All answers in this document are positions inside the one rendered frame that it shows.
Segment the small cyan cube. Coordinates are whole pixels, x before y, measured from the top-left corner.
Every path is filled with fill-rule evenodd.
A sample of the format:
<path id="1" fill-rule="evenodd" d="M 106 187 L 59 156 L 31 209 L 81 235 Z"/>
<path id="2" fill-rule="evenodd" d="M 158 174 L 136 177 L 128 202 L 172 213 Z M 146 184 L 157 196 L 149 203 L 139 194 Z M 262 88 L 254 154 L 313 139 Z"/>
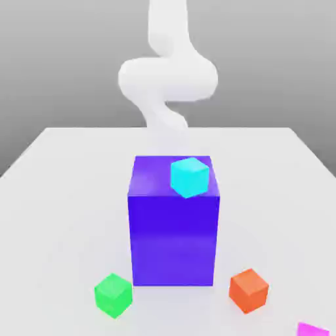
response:
<path id="1" fill-rule="evenodd" d="M 174 161 L 170 168 L 170 186 L 184 198 L 204 194 L 209 187 L 209 166 L 195 157 Z"/>

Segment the large purple box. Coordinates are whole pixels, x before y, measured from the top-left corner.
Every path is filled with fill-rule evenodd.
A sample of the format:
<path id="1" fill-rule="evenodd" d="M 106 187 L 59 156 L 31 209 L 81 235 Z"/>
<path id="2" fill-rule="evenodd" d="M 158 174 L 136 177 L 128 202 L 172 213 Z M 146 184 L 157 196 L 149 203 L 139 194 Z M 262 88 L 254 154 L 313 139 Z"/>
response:
<path id="1" fill-rule="evenodd" d="M 213 285 L 220 192 L 184 198 L 170 186 L 178 156 L 136 156 L 127 194 L 135 286 Z"/>

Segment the small magenta cube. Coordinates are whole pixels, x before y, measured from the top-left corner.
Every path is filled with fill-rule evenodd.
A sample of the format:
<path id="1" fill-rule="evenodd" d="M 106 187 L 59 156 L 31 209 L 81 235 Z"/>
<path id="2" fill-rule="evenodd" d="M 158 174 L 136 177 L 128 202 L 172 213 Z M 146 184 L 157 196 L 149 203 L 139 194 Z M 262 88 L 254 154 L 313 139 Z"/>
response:
<path id="1" fill-rule="evenodd" d="M 329 336 L 329 330 L 299 322 L 296 336 Z"/>

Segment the small green cube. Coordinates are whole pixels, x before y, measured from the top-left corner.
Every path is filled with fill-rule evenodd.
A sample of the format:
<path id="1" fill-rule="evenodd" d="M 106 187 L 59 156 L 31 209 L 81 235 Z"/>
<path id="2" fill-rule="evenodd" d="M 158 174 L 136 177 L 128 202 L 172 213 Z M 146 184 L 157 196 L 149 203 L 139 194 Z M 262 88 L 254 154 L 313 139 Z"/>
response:
<path id="1" fill-rule="evenodd" d="M 94 287 L 94 299 L 101 311 L 117 318 L 132 304 L 132 283 L 111 273 Z"/>

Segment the small orange cube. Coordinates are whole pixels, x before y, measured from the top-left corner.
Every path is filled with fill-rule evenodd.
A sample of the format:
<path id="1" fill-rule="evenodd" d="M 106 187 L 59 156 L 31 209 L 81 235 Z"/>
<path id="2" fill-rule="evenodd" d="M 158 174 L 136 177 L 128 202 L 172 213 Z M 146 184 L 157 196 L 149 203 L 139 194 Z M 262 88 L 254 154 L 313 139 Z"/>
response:
<path id="1" fill-rule="evenodd" d="M 269 284 L 250 268 L 231 277 L 229 297 L 248 314 L 265 305 L 268 289 Z"/>

